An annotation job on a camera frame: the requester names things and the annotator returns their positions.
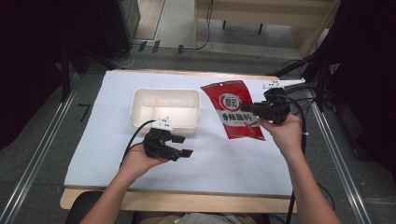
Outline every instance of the black cable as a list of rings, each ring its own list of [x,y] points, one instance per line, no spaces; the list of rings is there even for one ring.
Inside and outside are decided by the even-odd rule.
[[[284,63],[282,63],[282,66],[280,67],[280,69],[284,69],[284,68],[285,68],[285,65],[286,65],[287,63],[298,62],[298,61],[300,61],[300,60],[299,60],[299,59],[291,59],[291,60],[285,61]],[[298,70],[298,72],[300,73],[300,75],[303,74],[303,73],[300,71],[300,67],[298,67],[297,70]],[[291,76],[291,74],[289,74],[289,72],[285,73],[284,75],[286,75],[286,76]]]
[[[297,100],[294,100],[294,101],[303,101],[303,100],[315,100],[316,98],[315,97],[305,97],[305,98],[300,98],[300,99],[297,99]]]
[[[307,111],[307,113],[308,113],[308,109],[311,107],[311,105],[315,102],[315,101],[313,101],[315,98],[304,98],[304,99],[298,99],[298,100],[295,100],[296,102],[297,101],[301,101],[301,100],[311,100],[311,101],[308,101],[305,105],[302,105],[301,106],[301,108],[303,109],[303,111]]]
[[[314,61],[316,59],[316,53],[312,53],[305,58],[296,61],[295,63],[292,63],[291,65],[287,66],[286,68],[281,69],[280,71],[274,72],[272,74],[266,74],[268,77],[282,77],[283,75],[287,74],[288,72],[291,72],[294,69],[297,69],[306,63],[311,64],[311,61]]]
[[[183,49],[183,50],[200,50],[200,49],[203,49],[204,47],[206,47],[207,43],[210,40],[210,22],[212,19],[212,11],[213,11],[213,0],[210,1],[209,6],[207,8],[207,12],[206,12],[206,25],[207,25],[207,40],[206,40],[206,42],[198,49],[187,48],[187,49]],[[170,47],[158,47],[158,49],[176,49],[176,50],[178,50],[177,48],[170,48]]]
[[[210,1],[209,7],[207,8],[206,12],[206,25],[207,25],[207,40],[206,42],[198,49],[186,49],[186,50],[200,50],[203,49],[210,39],[210,20],[212,19],[212,11],[213,11],[213,0]]]
[[[317,184],[318,184],[318,186],[319,186],[321,189],[323,189],[323,190],[327,193],[327,195],[329,195],[330,200],[332,201],[332,210],[335,211],[334,198],[332,197],[332,195],[330,194],[330,192],[329,192],[328,190],[326,190],[326,189],[325,189],[323,186],[321,186],[319,183],[317,183]]]
[[[150,123],[152,123],[152,122],[154,122],[154,121],[155,121],[155,119],[151,119],[151,120],[149,120],[149,121],[144,122],[142,125],[140,125],[140,127],[137,128],[136,132],[134,132],[134,135],[131,137],[131,140],[129,141],[128,145],[127,145],[126,148],[125,148],[125,152],[124,152],[124,154],[123,154],[123,156],[122,156],[122,160],[121,160],[121,163],[120,163],[120,167],[122,166],[123,160],[125,159],[126,155],[128,154],[129,149],[131,148],[131,144],[132,144],[132,142],[134,141],[134,139],[136,138],[137,134],[138,134],[138,133],[140,132],[140,130],[142,130],[146,125],[148,125],[148,124],[150,124]]]
[[[299,91],[299,90],[316,90],[316,89],[317,89],[316,87],[306,87],[306,86],[294,87],[294,88],[288,89],[286,91],[286,94],[290,94],[294,91]]]
[[[327,93],[327,96],[324,97],[323,102],[324,102],[324,105],[325,105],[328,109],[330,109],[330,110],[332,110],[333,112],[335,112],[335,110],[334,110],[335,104],[334,104],[333,101],[332,101],[332,95],[331,95],[330,93]]]
[[[304,116],[304,111],[301,108],[301,106],[295,101],[293,100],[291,97],[287,96],[287,95],[281,95],[281,94],[276,94],[273,95],[273,97],[279,97],[279,98],[284,98],[286,100],[288,100],[292,105],[294,105],[299,113],[300,113],[300,117],[301,117],[301,121],[302,121],[302,141],[301,141],[301,150],[303,152],[303,154],[305,155],[305,147],[306,147],[306,122],[305,122],[305,116]],[[291,216],[293,214],[293,208],[294,208],[294,202],[295,202],[295,196],[294,196],[294,191],[291,192],[291,197],[290,197],[290,204],[289,204],[289,210],[288,210],[288,215],[286,217],[286,223],[290,224],[291,222]]]

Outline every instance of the white paper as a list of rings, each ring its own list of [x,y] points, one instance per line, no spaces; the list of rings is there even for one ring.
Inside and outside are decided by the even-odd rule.
[[[106,72],[64,184],[81,187],[109,184],[136,131],[129,113],[135,90],[195,89],[201,94],[202,107],[196,133],[186,135],[183,144],[167,143],[179,149],[193,149],[191,157],[152,168],[131,189],[290,195],[287,164],[267,131],[262,129],[267,141],[227,138],[214,106],[201,90],[202,86],[226,80],[234,78]],[[269,81],[243,81],[253,102],[264,100],[262,85]],[[141,142],[143,137],[139,134],[134,143]]]

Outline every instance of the gray floor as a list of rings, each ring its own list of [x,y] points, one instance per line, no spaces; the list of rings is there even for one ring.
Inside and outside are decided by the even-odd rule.
[[[157,34],[157,39],[161,39],[161,46],[175,48],[183,44],[185,47],[192,47],[191,21],[180,18],[181,15],[190,14],[192,2],[191,0],[177,1],[177,3],[176,0],[166,1],[162,23]],[[185,7],[186,10],[180,12],[176,6]],[[213,46],[208,45],[208,49],[186,51],[183,54],[177,54],[176,50],[171,49],[160,49],[155,54],[150,53],[149,49],[139,53],[134,51],[134,64],[129,68],[269,74],[279,70],[287,60],[300,58],[288,27],[266,25],[261,35],[255,35],[254,33],[258,30],[256,24],[229,22],[225,30],[221,29],[222,21],[212,21],[211,24],[213,24],[211,26]],[[205,21],[200,21],[200,27],[198,40],[199,43],[203,43],[207,34]],[[127,64],[130,61],[131,57],[126,55],[118,62]],[[36,174],[35,181],[21,204],[19,213],[15,216],[14,223],[63,223],[67,216],[67,211],[59,205],[64,176],[88,121],[87,117],[80,122],[85,107],[78,104],[92,105],[94,103],[106,71],[100,64],[91,62],[90,65],[89,72],[86,75],[80,75],[75,97],[51,142],[49,152]],[[298,71],[293,71],[284,78],[298,76]],[[60,105],[61,91],[59,89],[51,95],[14,143],[0,150],[0,158],[2,158],[0,160],[0,211],[6,207],[10,194],[50,125]],[[300,91],[292,96],[298,98],[304,95],[305,93]],[[325,108],[324,115],[372,222],[394,222],[396,185],[389,171],[375,161],[362,162],[355,159],[353,146],[338,118],[327,108]],[[344,223],[358,223],[311,110],[308,113],[307,125],[310,135],[306,157],[317,181],[332,195],[335,211],[341,220]],[[130,223],[131,215],[130,212],[120,213],[118,223]],[[294,217],[293,223],[297,222],[298,218]]]
[[[165,0],[138,0],[140,22],[134,35],[137,39],[155,40]]]

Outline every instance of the person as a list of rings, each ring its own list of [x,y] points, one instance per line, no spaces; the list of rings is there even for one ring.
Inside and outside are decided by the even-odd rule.
[[[266,129],[274,138],[277,147],[286,160],[289,167],[291,184],[298,207],[298,217],[301,223],[341,223],[338,216],[331,209],[329,203],[323,197],[318,184],[308,167],[301,149],[302,143],[302,123],[301,120],[289,114],[286,120],[275,125],[268,120],[259,119],[260,125]],[[94,203],[92,209],[81,220],[80,223],[115,223],[120,211],[122,200],[128,188],[136,179],[145,174],[150,168],[167,162],[164,159],[149,158],[143,145],[131,147],[121,168],[108,185],[99,200]],[[202,216],[190,216],[190,218],[200,218],[202,222],[191,223],[214,223],[211,222],[209,214]],[[217,218],[215,223],[243,223],[242,217],[235,219],[232,216]]]

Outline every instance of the power cord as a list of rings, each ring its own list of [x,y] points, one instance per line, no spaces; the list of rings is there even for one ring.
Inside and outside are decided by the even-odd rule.
[[[120,67],[120,68],[129,68],[129,67],[131,67],[132,65],[134,65],[134,55],[132,54],[132,51],[133,51],[134,49],[137,49],[137,48],[138,48],[138,46],[134,46],[134,47],[132,47],[131,50],[129,51],[129,54],[131,55],[131,58],[132,58],[132,61],[130,62],[130,64],[128,64],[128,65],[122,65],[122,64],[120,64],[120,63],[117,63],[117,62],[114,61],[114,60],[112,60],[112,62],[113,62],[115,65],[117,65],[118,67]]]
[[[125,160],[126,155],[128,154],[129,150],[131,149],[131,144],[132,144],[132,142],[134,141],[134,139],[136,138],[137,134],[138,134],[146,125],[148,125],[148,124],[150,124],[150,123],[152,123],[152,122],[154,122],[154,121],[155,121],[155,119],[151,119],[151,120],[148,120],[148,121],[144,122],[142,125],[139,126],[139,128],[137,128],[136,132],[134,132],[134,135],[131,137],[131,140],[129,141],[128,145],[127,145],[126,148],[125,148],[125,152],[124,152],[124,154],[123,154],[123,156],[122,156],[122,160],[121,160],[121,163],[120,163],[120,167],[122,166],[122,163],[123,163],[123,161]],[[144,142],[141,142],[141,143],[135,144],[134,146],[138,146],[138,145],[143,144],[143,143],[144,143]]]
[[[329,192],[328,190],[326,190],[323,186],[321,186],[319,183],[318,183],[318,186],[319,186],[321,189],[323,189],[323,190],[327,193],[327,195],[329,195],[330,200],[332,201],[332,210],[335,211],[335,202],[334,202],[334,198],[332,197],[332,195],[330,194],[330,192]]]
[[[292,105],[294,105],[294,107],[296,107],[297,110],[299,111],[300,117],[301,117],[301,120],[302,120],[302,133],[303,133],[302,134],[302,141],[301,141],[301,149],[302,149],[303,154],[305,154],[307,132],[306,132],[306,121],[305,121],[305,116],[304,116],[303,109],[301,108],[301,106],[295,100],[293,100],[291,97],[289,97],[287,95],[276,94],[276,95],[273,95],[273,97],[279,97],[279,98],[286,99]],[[292,191],[291,192],[291,197],[290,197],[289,210],[288,210],[288,214],[287,214],[287,217],[286,217],[286,223],[287,224],[290,224],[290,222],[291,222],[291,216],[293,214],[294,202],[295,202],[295,196],[294,196],[294,191]]]
[[[209,43],[209,40],[210,40],[210,22],[211,22],[211,18],[212,18],[212,11],[213,11],[213,0],[210,1],[209,6],[207,8],[207,12],[206,12],[207,40],[200,48],[197,48],[197,49],[189,49],[189,48],[187,48],[187,49],[184,49],[184,48],[183,49],[177,49],[177,48],[160,47],[160,46],[152,47],[152,46],[146,46],[147,41],[145,41],[145,42],[143,42],[141,44],[134,43],[134,45],[140,46],[140,45],[144,44],[145,45],[144,48],[148,47],[148,48],[155,48],[155,49],[177,49],[177,50],[200,50],[200,49],[203,49],[204,47],[206,47],[207,43]]]
[[[316,89],[317,89],[316,87],[300,86],[300,87],[294,87],[294,88],[291,88],[291,89],[287,90],[286,94],[290,94],[290,93],[292,93],[294,91],[299,91],[299,90],[316,90]]]
[[[300,61],[300,60],[299,60],[299,59],[291,59],[291,60],[285,61],[285,62],[282,64],[281,69],[284,69],[285,66],[286,66],[286,64],[288,64],[288,63],[298,62],[298,61]],[[300,67],[297,68],[297,71],[300,73],[300,75],[303,74],[303,72],[300,70]]]
[[[305,103],[305,105],[302,105],[301,108],[303,109],[303,111],[306,111],[305,113],[305,119],[307,118],[308,115],[308,109],[311,107],[311,105],[315,102],[315,98],[311,97],[311,98],[301,98],[301,99],[297,99],[295,101],[305,101],[308,100],[307,103]]]

